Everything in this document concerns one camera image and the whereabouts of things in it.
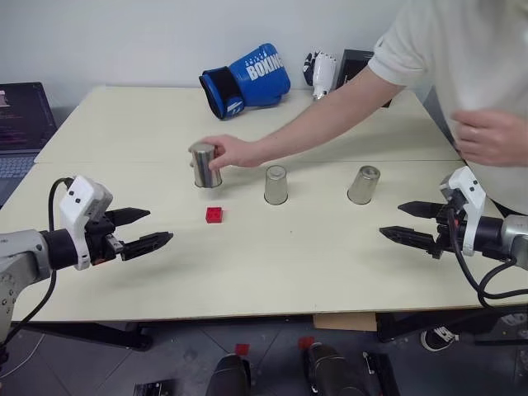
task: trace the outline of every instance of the black shoe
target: black shoe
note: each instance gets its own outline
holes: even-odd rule
[[[214,370],[206,396],[249,396],[249,364],[240,356],[227,355]]]
[[[455,341],[459,341],[458,334],[453,334],[448,328],[433,328],[423,332],[420,341],[424,348],[431,352],[442,351],[451,346]]]
[[[359,375],[331,346],[313,344],[304,355],[306,375],[313,394],[366,396]]]

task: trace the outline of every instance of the laptop keyboard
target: laptop keyboard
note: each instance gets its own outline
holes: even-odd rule
[[[24,177],[33,166],[35,157],[0,158],[0,178]]]

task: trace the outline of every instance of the tabletop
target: tabletop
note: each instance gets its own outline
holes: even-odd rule
[[[114,195],[111,209],[132,206],[152,214],[117,231],[130,241],[170,231],[162,249],[85,271],[58,273],[56,290],[36,316],[40,321],[218,318],[270,314],[444,309],[477,306],[452,254],[390,242],[379,227],[402,225],[427,233],[435,222],[397,210],[411,200],[442,202],[438,184],[459,161],[370,161],[381,171],[374,199],[354,205],[347,188],[365,162],[280,161],[288,170],[289,199],[264,198],[265,168],[223,170],[214,190],[193,185],[188,158],[166,163],[36,164],[0,210],[0,232],[46,228],[46,201],[58,177],[83,174]],[[222,224],[207,224],[208,206],[224,208]],[[498,215],[488,203],[488,213]],[[471,257],[479,278],[497,262]],[[491,291],[526,285],[513,268]],[[47,288],[24,290],[20,320]]]
[[[219,121],[201,88],[98,87],[64,122],[38,163],[171,162],[212,134],[254,140],[312,103],[292,90],[278,106]],[[351,133],[303,154],[304,161],[456,160],[458,154],[413,92],[403,91]]]

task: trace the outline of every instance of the metal cup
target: metal cup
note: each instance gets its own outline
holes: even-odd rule
[[[288,181],[283,167],[274,165],[266,170],[264,199],[271,205],[284,204],[288,199]]]
[[[222,184],[220,171],[209,169],[209,163],[215,159],[215,147],[212,144],[195,143],[191,146],[191,153],[196,186],[215,188]]]
[[[357,205],[368,204],[372,200],[380,175],[380,171],[375,167],[361,167],[356,179],[346,192],[348,199]]]

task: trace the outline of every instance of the black cable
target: black cable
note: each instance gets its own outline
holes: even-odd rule
[[[67,177],[58,179],[53,183],[51,186],[51,189],[49,190],[49,196],[48,196],[48,227],[49,231],[55,231],[55,224],[54,224],[54,211],[53,211],[53,203],[55,198],[55,192],[57,191],[57,187],[61,183],[66,184],[66,186],[71,185],[73,179]],[[13,337],[16,336],[18,332],[22,330],[22,328],[30,321],[32,320],[35,315],[39,313],[39,311],[46,305],[48,300],[50,299],[51,295],[53,294],[53,291],[55,289],[55,284],[57,283],[57,271],[51,270],[50,280],[49,280],[49,286],[48,290],[46,291],[46,294],[42,298],[42,300],[37,304],[37,306],[29,312],[25,318],[23,318],[14,328],[11,329],[11,331],[7,334],[6,340],[3,342],[3,345],[6,346],[8,342],[10,342]]]
[[[484,308],[493,309],[493,310],[499,310],[497,307],[493,307],[490,305],[486,299],[509,299],[511,297],[516,297],[518,295],[528,295],[528,289],[519,289],[519,290],[513,290],[513,291],[507,291],[505,293],[488,293],[486,291],[486,286],[488,283],[498,274],[501,272],[507,270],[508,268],[511,268],[516,265],[517,261],[514,257],[509,259],[504,264],[501,264],[500,266],[493,268],[490,272],[488,272],[483,279],[481,280],[480,284],[477,283],[477,281],[474,279],[473,275],[471,274],[471,271],[468,268],[467,263],[465,262],[464,256],[462,255],[462,251],[460,249],[460,244],[457,239],[458,235],[458,229],[455,221],[455,209],[449,208],[447,210],[447,222],[449,225],[449,231],[450,231],[450,242],[451,246],[453,247],[453,252],[456,255],[456,259],[459,262],[460,268],[462,269],[462,272],[464,273],[466,279],[471,284],[471,286],[474,288],[474,290],[478,294],[478,301]]]

